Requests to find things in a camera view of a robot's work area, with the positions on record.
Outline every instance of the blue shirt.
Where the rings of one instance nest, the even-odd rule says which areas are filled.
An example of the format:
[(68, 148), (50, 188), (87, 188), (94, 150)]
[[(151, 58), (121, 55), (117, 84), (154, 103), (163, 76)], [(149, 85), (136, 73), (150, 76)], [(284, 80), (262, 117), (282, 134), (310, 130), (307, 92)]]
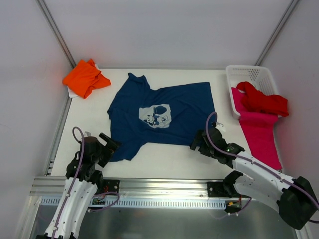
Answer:
[(213, 111), (209, 82), (155, 91), (129, 73), (108, 110), (111, 137), (122, 143), (111, 161), (131, 160), (147, 142), (189, 146)]

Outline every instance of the shirt graphic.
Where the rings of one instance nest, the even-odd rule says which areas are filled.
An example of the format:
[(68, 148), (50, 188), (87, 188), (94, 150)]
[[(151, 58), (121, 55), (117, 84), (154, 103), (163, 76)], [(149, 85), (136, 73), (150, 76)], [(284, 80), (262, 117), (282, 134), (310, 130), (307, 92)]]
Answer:
[(171, 122), (169, 105), (155, 105), (148, 108), (139, 108), (139, 119), (152, 128), (168, 128)]

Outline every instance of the pink cloth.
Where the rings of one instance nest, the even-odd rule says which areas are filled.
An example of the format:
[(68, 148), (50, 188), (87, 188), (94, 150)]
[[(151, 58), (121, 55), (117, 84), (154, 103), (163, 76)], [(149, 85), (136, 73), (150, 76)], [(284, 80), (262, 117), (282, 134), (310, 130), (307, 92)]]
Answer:
[(243, 129), (252, 155), (275, 170), (282, 169), (274, 140), (274, 125), (277, 115), (249, 112), (241, 103), (245, 93), (232, 88), (236, 110), (240, 113), (239, 123)]

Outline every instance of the white plastic basket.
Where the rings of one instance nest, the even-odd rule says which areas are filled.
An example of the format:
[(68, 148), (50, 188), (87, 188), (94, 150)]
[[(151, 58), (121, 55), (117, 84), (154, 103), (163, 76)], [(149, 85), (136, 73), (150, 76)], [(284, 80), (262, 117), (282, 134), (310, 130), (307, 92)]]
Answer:
[(266, 67), (260, 66), (227, 66), (226, 67), (227, 83), (229, 88), (231, 106), (233, 108), (233, 117), (235, 119), (240, 118), (240, 113), (235, 108), (232, 87), (236, 87), (238, 83), (248, 81), (257, 90), (263, 92), (266, 96), (277, 95), (278, 90), (276, 88), (273, 76)]

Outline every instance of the folded orange shirt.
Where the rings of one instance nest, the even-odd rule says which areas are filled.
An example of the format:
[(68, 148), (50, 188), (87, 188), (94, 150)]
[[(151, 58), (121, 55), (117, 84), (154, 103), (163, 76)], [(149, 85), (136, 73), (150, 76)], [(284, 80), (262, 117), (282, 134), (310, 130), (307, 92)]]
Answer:
[(77, 66), (64, 77), (62, 83), (85, 99), (92, 90), (109, 86), (111, 81), (96, 69), (94, 61), (90, 59), (88, 62), (80, 60)]

